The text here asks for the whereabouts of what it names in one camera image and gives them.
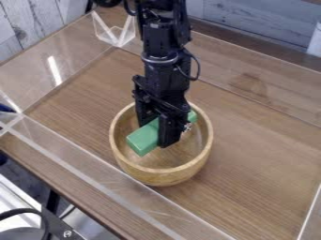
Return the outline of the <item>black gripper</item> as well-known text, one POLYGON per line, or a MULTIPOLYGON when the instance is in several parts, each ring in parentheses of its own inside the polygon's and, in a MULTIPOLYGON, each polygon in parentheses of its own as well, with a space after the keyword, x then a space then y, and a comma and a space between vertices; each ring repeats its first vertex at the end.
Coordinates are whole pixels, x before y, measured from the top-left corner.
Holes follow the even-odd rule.
POLYGON ((134 99, 139 126, 158 118, 158 146, 167 148, 181 140, 190 126, 186 92, 191 83, 191 57, 142 55, 145 75, 135 75, 134 99))

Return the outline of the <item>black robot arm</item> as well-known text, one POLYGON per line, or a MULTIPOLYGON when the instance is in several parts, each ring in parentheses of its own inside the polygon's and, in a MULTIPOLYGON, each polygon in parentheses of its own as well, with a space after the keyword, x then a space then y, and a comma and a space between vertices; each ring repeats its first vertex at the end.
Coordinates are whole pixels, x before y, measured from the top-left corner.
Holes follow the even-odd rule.
POLYGON ((186 0, 93 0, 102 8, 122 6, 137 19, 145 73, 133 77, 138 123, 159 123, 157 145, 179 142, 191 106, 186 92, 191 83, 191 24, 186 0))

